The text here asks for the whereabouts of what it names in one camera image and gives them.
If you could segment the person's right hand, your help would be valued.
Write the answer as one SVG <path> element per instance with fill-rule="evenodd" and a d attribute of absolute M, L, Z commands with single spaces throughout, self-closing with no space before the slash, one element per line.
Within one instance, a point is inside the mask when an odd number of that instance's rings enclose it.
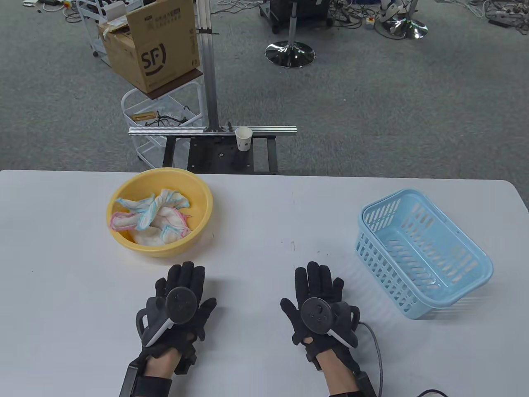
<path fill-rule="evenodd" d="M 284 297 L 280 308 L 293 327 L 292 342 L 302 344 L 310 363 L 321 367 L 319 355 L 331 351 L 352 368 L 351 349 L 358 346 L 355 334 L 360 311 L 343 301 L 344 282 L 332 278 L 329 267 L 311 261 L 295 270 L 296 303 Z"/>

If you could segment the person's left hand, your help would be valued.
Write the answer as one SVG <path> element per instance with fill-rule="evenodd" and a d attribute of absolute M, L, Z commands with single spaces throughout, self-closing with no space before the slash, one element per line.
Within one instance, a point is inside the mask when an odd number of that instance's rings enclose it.
<path fill-rule="evenodd" d="M 166 278 L 157 280 L 155 296 L 136 315 L 141 338 L 139 361 L 160 358 L 170 348 L 193 360 L 197 339 L 205 340 L 205 325 L 217 306 L 211 297 L 202 301 L 205 268 L 191 261 L 172 266 Z"/>

